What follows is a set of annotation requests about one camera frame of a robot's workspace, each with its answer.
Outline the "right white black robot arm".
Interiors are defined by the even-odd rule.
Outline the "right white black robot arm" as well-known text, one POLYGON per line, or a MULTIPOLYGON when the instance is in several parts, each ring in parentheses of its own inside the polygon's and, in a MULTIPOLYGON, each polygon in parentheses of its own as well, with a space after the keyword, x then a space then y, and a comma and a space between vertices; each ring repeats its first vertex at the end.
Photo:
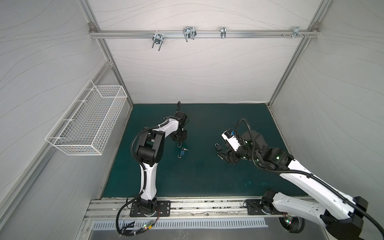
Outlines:
POLYGON ((292 155, 279 148, 269 148, 260 133, 252 131, 239 136, 229 129, 222 133, 228 149, 218 155, 229 164, 240 160, 252 162, 259 170, 276 174, 306 192, 309 202, 268 190, 255 204, 264 214, 281 213, 281 225, 291 229, 292 217, 309 220, 325 228, 338 240, 358 240, 364 225, 368 203, 361 197, 346 195, 307 170, 292 155))

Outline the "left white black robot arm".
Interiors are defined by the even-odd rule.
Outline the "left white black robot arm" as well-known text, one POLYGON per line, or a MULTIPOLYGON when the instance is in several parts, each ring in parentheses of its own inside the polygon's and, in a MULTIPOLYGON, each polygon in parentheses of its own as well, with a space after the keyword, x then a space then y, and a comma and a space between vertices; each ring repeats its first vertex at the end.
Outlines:
POLYGON ((131 143, 131 154, 141 168, 141 189, 137 198, 141 213, 152 215, 157 210, 157 167, 164 153, 165 139, 170 137, 181 148, 187 139, 185 125, 188 116, 181 112, 181 102, 177 103, 176 113, 164 118, 154 127, 143 128, 131 143))

